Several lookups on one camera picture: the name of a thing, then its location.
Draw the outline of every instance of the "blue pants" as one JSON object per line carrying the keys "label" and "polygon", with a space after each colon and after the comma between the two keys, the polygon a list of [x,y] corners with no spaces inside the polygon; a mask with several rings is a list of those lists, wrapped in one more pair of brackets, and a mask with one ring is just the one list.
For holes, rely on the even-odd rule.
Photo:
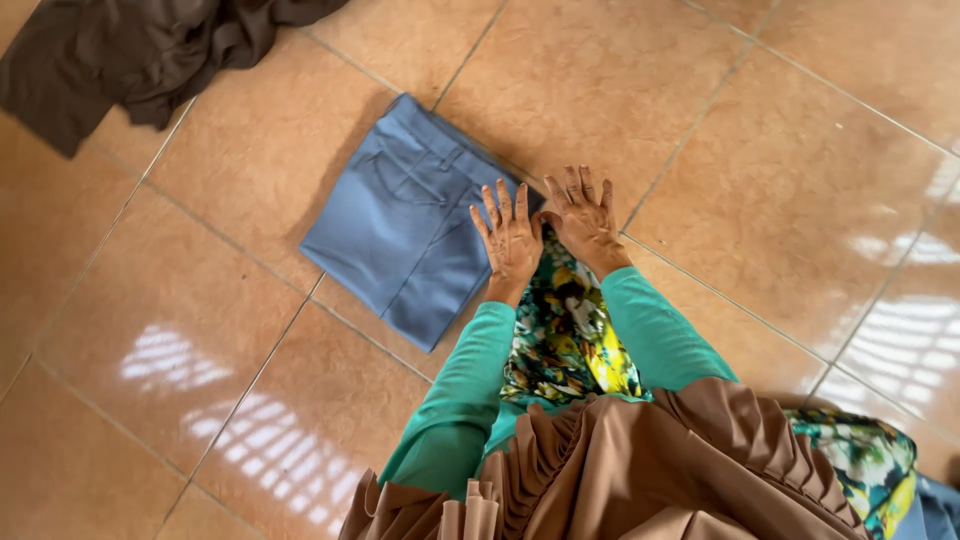
{"label": "blue pants", "polygon": [[[350,158],[300,251],[430,352],[490,275],[469,206],[482,209],[480,187],[498,178],[516,199],[509,171],[403,94]],[[532,213],[543,198],[529,196]]]}

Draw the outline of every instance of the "woman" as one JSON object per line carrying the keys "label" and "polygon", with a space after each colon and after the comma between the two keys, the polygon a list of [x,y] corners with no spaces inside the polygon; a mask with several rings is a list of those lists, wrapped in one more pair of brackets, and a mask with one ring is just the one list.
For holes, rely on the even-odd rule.
{"label": "woman", "polygon": [[485,302],[341,538],[892,536],[912,441],[757,398],[634,268],[611,182],[565,176],[556,211],[502,181],[470,209]]}

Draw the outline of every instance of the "tile floor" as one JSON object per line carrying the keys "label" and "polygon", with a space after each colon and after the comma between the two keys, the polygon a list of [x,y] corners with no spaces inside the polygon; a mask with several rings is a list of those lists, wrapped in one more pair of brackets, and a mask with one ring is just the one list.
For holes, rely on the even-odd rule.
{"label": "tile floor", "polygon": [[534,186],[612,177],[746,383],[955,479],[958,45],[946,0],[352,0],[160,134],[113,111],[64,161],[0,115],[0,536],[335,536],[476,307],[425,355],[297,252],[400,90]]}

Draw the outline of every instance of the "teal sleeve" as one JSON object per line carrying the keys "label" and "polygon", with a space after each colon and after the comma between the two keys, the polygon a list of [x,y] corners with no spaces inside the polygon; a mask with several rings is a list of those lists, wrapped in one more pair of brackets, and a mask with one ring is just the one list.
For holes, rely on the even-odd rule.
{"label": "teal sleeve", "polygon": [[727,362],[633,266],[610,273],[601,291],[613,331],[644,386],[677,392],[702,377],[739,382]]}
{"label": "teal sleeve", "polygon": [[464,499],[499,412],[515,321],[516,311],[506,304],[480,305],[410,417],[381,485],[391,481]]}

